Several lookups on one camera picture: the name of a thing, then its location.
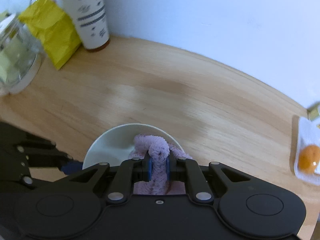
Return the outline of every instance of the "black stripe on tumbler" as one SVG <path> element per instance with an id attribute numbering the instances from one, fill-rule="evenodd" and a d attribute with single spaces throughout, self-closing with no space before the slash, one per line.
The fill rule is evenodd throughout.
<path id="1" fill-rule="evenodd" d="M 83 16 L 83 17 L 78 18 L 78 21 L 82 21 L 82 20 L 88 19 L 88 18 L 90 18 L 90 17 L 92 17 L 92 16 L 95 16 L 96 14 L 98 14 L 99 12 L 101 12 L 103 9 L 104 9 L 104 6 L 102 6 L 98 11 L 95 11 L 95 12 L 93 12 L 92 14 L 89 14 L 89 15 L 86 15 L 86 16 Z"/>
<path id="2" fill-rule="evenodd" d="M 106 15 L 106 13 L 103 13 L 99 18 L 91 21 L 91 22 L 88 22 L 88 23 L 84 23 L 84 24 L 81 24 L 80 27 L 86 27 L 86 26 L 89 26 L 91 24 L 94 24 L 96 23 L 97 21 L 101 20 L 104 16 Z"/>

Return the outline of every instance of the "orange fruit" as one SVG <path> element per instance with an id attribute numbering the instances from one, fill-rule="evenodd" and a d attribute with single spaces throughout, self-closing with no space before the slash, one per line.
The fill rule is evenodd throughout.
<path id="1" fill-rule="evenodd" d="M 305 147 L 299 155 L 298 169 L 306 174 L 315 172 L 320 162 L 320 147 L 309 145 Z"/>

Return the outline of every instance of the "wooden tabletop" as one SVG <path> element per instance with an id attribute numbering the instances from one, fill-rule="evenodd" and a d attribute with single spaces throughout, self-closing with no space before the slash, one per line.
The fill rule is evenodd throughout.
<path id="1" fill-rule="evenodd" d="M 46 59 L 24 91 L 0 98 L 0 105 L 1 119 L 55 141 L 78 160 L 111 127 L 130 122 L 159 127 L 201 165 L 222 162 L 296 193 L 307 208 L 299 237 L 312 235 L 320 190 L 298 180 L 292 168 L 297 118 L 306 110 L 222 63 L 112 37 L 100 52 L 80 48 L 60 71 Z"/>

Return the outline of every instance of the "bowl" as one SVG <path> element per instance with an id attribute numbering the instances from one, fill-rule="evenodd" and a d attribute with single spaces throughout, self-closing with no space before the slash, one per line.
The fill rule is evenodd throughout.
<path id="1" fill-rule="evenodd" d="M 83 162 L 83 169 L 100 162 L 119 166 L 129 158 L 134 149 L 133 139 L 137 134 L 151 134 L 163 137 L 183 151 L 181 145 L 165 131 L 148 124 L 128 123 L 114 127 L 103 133 L 89 148 Z"/>

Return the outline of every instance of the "crumpled yellow wrapper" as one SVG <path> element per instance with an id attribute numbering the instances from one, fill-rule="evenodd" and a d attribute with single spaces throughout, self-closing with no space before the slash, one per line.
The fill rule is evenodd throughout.
<path id="1" fill-rule="evenodd" d="M 78 49 L 81 40 L 70 17 L 52 0 L 37 0 L 19 15 L 38 38 L 56 69 Z"/>

